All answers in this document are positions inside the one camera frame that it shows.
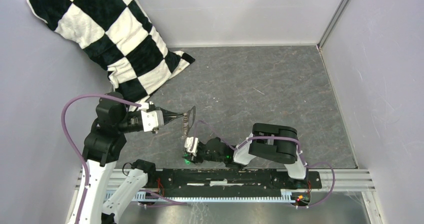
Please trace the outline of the metal key organizer plate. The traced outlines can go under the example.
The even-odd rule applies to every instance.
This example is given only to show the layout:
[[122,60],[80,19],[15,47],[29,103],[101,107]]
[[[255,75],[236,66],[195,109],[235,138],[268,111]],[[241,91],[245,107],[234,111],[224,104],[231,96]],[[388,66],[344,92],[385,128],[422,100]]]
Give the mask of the metal key organizer plate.
[[192,106],[182,118],[182,139],[186,139],[196,119],[196,106]]

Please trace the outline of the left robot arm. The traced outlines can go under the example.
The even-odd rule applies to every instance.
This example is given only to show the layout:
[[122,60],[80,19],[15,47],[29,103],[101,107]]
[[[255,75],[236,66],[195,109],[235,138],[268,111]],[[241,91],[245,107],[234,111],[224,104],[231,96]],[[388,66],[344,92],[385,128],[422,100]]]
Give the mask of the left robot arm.
[[124,182],[114,194],[105,200],[108,183],[126,144],[126,133],[153,132],[181,118],[175,113],[155,106],[153,102],[140,104],[124,100],[122,94],[110,92],[97,94],[97,117],[80,151],[72,141],[66,126],[66,112],[75,101],[87,98],[77,96],[66,103],[61,113],[61,124],[66,138],[82,163],[81,185],[68,223],[118,223],[123,212],[143,187],[157,187],[152,192],[159,198],[164,196],[164,186],[157,175],[156,165],[144,160],[131,163]]

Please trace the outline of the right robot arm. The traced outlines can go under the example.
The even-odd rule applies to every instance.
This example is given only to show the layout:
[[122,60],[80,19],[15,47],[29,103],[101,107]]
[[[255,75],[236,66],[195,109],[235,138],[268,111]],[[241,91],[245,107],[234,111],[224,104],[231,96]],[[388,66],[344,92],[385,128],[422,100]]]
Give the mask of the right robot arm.
[[184,159],[195,164],[221,162],[228,168],[241,169],[260,157],[283,164],[290,184],[301,188],[308,183],[309,175],[301,157],[297,133],[289,126],[256,123],[249,136],[238,145],[229,145],[219,137],[210,139],[206,144],[197,137],[186,137]]

